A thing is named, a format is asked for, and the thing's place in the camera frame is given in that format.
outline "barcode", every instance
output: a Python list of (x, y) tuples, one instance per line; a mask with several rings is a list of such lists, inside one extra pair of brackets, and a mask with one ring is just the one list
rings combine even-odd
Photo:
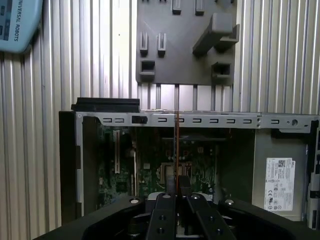
[(286, 160), (279, 160), (278, 167), (284, 168), (286, 166)]

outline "white sticker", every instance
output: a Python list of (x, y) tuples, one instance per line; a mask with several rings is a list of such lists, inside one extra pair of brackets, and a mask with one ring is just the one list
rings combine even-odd
[(296, 161), (292, 158), (267, 158), (264, 209), (292, 211), (294, 204)]

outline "ribbed metal panel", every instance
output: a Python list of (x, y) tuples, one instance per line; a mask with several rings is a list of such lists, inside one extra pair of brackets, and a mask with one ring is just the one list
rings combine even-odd
[(138, 85), (138, 0), (44, 0), (30, 53), (0, 54), (0, 240), (61, 224), (58, 111), (77, 97), (142, 109), (319, 114), (319, 0), (238, 0), (234, 85)]

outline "motherboard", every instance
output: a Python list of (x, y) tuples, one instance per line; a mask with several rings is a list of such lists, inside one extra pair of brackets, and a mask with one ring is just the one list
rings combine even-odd
[[(98, 126), (98, 208), (123, 196), (147, 198), (166, 191), (174, 175), (172, 128)], [(193, 192), (213, 197), (217, 140), (195, 133), (179, 138), (179, 175), (189, 176)]]

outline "black plastic panel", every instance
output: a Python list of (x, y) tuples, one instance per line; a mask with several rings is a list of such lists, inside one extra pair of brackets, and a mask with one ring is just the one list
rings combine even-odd
[[(137, 82), (232, 85), (236, 17), (237, 1), (138, 0)], [(227, 64), (228, 74), (213, 74), (215, 63)]]
[(140, 99), (78, 97), (71, 109), (75, 112), (139, 113)]

